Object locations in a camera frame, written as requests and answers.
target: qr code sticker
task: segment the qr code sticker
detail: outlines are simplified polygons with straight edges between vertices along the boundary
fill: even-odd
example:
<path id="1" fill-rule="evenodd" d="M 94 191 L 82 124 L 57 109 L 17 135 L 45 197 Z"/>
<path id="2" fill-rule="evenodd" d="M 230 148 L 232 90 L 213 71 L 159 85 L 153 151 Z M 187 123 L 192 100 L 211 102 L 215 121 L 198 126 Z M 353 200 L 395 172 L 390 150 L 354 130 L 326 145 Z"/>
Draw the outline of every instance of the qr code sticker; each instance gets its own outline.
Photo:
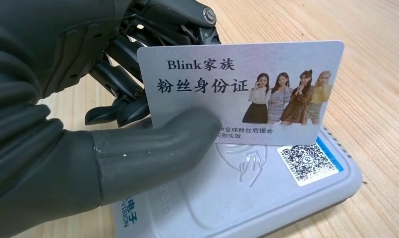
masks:
<path id="1" fill-rule="evenodd" d="M 339 173 L 338 168 L 317 143 L 283 146 L 277 151 L 299 186 Z"/>

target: wooden table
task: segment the wooden table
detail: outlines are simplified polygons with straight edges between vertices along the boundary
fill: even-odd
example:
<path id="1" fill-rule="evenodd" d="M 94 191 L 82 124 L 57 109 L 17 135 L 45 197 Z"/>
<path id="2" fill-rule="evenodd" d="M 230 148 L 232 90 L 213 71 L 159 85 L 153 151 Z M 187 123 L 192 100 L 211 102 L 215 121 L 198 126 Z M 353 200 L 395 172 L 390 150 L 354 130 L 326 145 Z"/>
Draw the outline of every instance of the wooden table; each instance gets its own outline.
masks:
<path id="1" fill-rule="evenodd" d="M 345 52 L 324 124 L 363 172 L 345 203 L 270 238 L 399 237 L 399 0 L 204 0 L 223 43 L 342 40 Z M 112 96 L 92 78 L 43 100 L 67 129 Z M 113 238 L 109 206 L 48 222 L 20 238 Z"/>

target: card reader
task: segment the card reader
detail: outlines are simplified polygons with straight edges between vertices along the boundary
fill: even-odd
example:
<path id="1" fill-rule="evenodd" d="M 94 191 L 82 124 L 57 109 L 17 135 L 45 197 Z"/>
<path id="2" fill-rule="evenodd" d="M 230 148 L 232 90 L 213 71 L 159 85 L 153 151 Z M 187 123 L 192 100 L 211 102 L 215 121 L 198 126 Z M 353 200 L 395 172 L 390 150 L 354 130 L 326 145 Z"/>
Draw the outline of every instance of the card reader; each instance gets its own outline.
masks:
<path id="1" fill-rule="evenodd" d="M 191 172 L 114 203 L 116 238 L 257 238 L 344 202 L 358 165 L 327 129 L 311 146 L 215 144 Z"/>

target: black metal hand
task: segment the black metal hand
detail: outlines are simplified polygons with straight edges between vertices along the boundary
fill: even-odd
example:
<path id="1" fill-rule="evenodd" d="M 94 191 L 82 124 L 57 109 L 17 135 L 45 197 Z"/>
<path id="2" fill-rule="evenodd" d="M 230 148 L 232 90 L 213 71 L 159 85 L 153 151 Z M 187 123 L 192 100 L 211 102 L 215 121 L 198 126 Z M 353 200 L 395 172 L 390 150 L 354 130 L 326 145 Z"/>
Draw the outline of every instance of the black metal hand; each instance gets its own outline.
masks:
<path id="1" fill-rule="evenodd" d="M 220 44 L 215 23 L 214 12 L 194 0 L 132 2 L 120 25 L 120 35 L 110 41 L 102 59 L 90 72 L 116 100 L 111 107 L 90 110 L 85 123 L 117 120 L 121 127 L 147 116 L 150 111 L 144 90 L 132 78 L 142 82 L 137 50 L 144 45 Z M 120 66 L 112 67 L 109 57 Z"/>
<path id="2" fill-rule="evenodd" d="M 221 128 L 208 111 L 157 129 L 68 131 L 37 102 L 90 73 L 116 99 L 90 110 L 87 124 L 140 120 L 149 110 L 135 80 L 136 49 L 218 44 L 214 25 L 212 11 L 193 0 L 0 1 L 0 238 L 193 168 Z"/>

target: woman with long hair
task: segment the woman with long hair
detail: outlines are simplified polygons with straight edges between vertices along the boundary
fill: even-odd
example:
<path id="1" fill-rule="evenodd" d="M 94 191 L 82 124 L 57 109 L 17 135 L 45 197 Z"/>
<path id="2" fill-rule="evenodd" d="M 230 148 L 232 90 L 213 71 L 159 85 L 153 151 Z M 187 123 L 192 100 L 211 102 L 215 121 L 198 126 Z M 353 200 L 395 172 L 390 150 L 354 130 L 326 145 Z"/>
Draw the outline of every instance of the woman with long hair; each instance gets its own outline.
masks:
<path id="1" fill-rule="evenodd" d="M 271 89 L 271 97 L 268 102 L 268 124 L 279 122 L 284 107 L 290 102 L 292 88 L 286 72 L 278 75 L 275 86 Z"/>
<path id="2" fill-rule="evenodd" d="M 256 79 L 255 86 L 249 91 L 249 101 L 252 102 L 244 114 L 243 123 L 266 124 L 268 111 L 266 104 L 271 96 L 269 90 L 269 76 L 261 73 Z"/>
<path id="3" fill-rule="evenodd" d="M 307 124 L 307 105 L 312 98 L 312 70 L 304 71 L 300 75 L 300 84 L 291 95 L 290 103 L 281 115 L 282 125 L 292 123 Z"/>
<path id="4" fill-rule="evenodd" d="M 307 118 L 311 119 L 313 124 L 319 124 L 322 104 L 329 100 L 329 96 L 331 95 L 332 85 L 328 85 L 330 77 L 330 71 L 325 70 L 321 72 L 315 86 L 313 86 L 312 99 L 309 101 L 307 107 Z"/>

